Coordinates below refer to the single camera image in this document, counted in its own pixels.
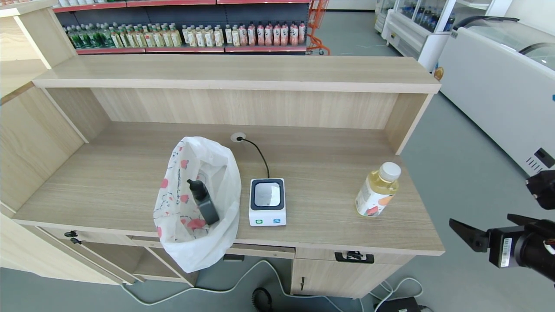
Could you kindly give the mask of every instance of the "drawer handle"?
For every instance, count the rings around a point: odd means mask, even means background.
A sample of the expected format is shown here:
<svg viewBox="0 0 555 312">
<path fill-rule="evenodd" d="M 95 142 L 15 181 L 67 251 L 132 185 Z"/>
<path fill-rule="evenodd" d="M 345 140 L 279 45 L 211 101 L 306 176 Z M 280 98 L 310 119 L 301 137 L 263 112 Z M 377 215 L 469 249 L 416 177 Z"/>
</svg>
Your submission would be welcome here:
<svg viewBox="0 0 555 312">
<path fill-rule="evenodd" d="M 336 252 L 335 253 L 335 260 L 338 262 L 351 262 L 351 263 L 374 263 L 374 255 L 366 254 L 366 259 L 364 259 L 365 255 L 361 254 L 358 251 L 347 251 L 347 257 L 343 256 L 343 253 Z"/>
<path fill-rule="evenodd" d="M 65 233 L 64 233 L 64 236 L 65 236 L 65 237 L 70 237 L 70 238 L 71 238 L 71 237 L 77 237 L 77 232 L 75 232 L 75 231 L 65 232 Z"/>
</svg>

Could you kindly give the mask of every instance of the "power adapter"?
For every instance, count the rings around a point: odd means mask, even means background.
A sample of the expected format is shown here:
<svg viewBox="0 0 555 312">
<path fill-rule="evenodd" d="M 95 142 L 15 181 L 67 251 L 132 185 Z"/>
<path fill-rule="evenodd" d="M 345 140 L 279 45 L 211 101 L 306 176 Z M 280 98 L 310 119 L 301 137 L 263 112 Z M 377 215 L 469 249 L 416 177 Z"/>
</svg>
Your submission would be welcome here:
<svg viewBox="0 0 555 312">
<path fill-rule="evenodd" d="M 382 303 L 377 312 L 420 312 L 420 307 L 414 297 L 399 298 Z"/>
</svg>

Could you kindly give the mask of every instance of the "pink bottle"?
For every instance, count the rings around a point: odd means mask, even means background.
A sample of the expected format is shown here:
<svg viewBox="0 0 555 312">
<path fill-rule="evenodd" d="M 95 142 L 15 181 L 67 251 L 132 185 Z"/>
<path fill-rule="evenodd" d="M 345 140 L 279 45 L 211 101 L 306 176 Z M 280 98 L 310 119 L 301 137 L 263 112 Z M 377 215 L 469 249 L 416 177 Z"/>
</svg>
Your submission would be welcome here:
<svg viewBox="0 0 555 312">
<path fill-rule="evenodd" d="M 291 45 L 292 46 L 298 46 L 299 45 L 299 28 L 295 24 L 291 25 L 290 37 L 291 37 L 290 38 Z"/>
<path fill-rule="evenodd" d="M 281 26 L 279 25 L 279 22 L 277 22 L 276 26 L 274 26 L 274 45 L 275 46 L 279 46 L 280 37 L 281 37 Z"/>
<path fill-rule="evenodd" d="M 239 44 L 244 47 L 246 46 L 248 40 L 247 40 L 247 36 L 246 36 L 246 28 L 243 24 L 241 24 L 241 26 L 239 26 Z"/>
<path fill-rule="evenodd" d="M 287 23 L 284 22 L 283 26 L 281 26 L 281 41 L 280 41 L 282 46 L 286 46 L 289 44 L 289 26 L 287 26 Z"/>
<path fill-rule="evenodd" d="M 256 28 L 256 35 L 258 36 L 258 45 L 264 45 L 264 26 L 262 26 L 262 22 L 258 22 L 258 27 Z"/>
<path fill-rule="evenodd" d="M 266 43 L 267 46 L 272 45 L 273 34 L 274 34 L 274 29 L 272 27 L 272 24 L 269 23 L 268 25 L 266 25 L 266 27 L 264 27 L 264 42 Z"/>
<path fill-rule="evenodd" d="M 300 44 L 305 43 L 305 36 L 306 36 L 306 26 L 305 26 L 305 22 L 302 21 L 301 24 L 299 25 L 299 43 Z"/>
<path fill-rule="evenodd" d="M 249 45 L 251 47 L 256 45 L 256 27 L 254 26 L 253 22 L 250 22 L 249 28 L 246 30 L 247 35 L 249 36 Z"/>
</svg>

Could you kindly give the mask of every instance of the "barcode label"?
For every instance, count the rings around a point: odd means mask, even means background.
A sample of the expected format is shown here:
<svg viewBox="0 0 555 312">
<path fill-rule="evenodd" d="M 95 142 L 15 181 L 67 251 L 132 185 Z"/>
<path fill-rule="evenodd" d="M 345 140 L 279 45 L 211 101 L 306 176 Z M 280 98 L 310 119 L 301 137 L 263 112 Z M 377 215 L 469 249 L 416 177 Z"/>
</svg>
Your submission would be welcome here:
<svg viewBox="0 0 555 312">
<path fill-rule="evenodd" d="M 501 265 L 500 268 L 506 268 L 509 266 L 509 259 L 511 258 L 511 245 L 513 243 L 512 238 L 506 238 L 503 240 L 503 252 L 501 253 Z"/>
</svg>

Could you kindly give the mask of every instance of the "black spray bottle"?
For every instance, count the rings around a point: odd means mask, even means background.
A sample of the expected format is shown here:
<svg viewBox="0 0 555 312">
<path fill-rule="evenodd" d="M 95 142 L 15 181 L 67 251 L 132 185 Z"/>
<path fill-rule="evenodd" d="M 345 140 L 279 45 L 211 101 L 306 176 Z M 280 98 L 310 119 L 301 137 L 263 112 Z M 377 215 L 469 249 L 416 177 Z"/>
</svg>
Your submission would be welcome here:
<svg viewBox="0 0 555 312">
<path fill-rule="evenodd" d="M 218 217 L 218 212 L 212 203 L 210 194 L 206 189 L 206 185 L 202 181 L 193 181 L 191 179 L 187 180 L 189 183 L 189 189 L 193 192 L 193 198 L 197 206 L 199 207 L 200 214 L 203 215 L 206 224 L 212 225 L 220 220 Z"/>
</svg>

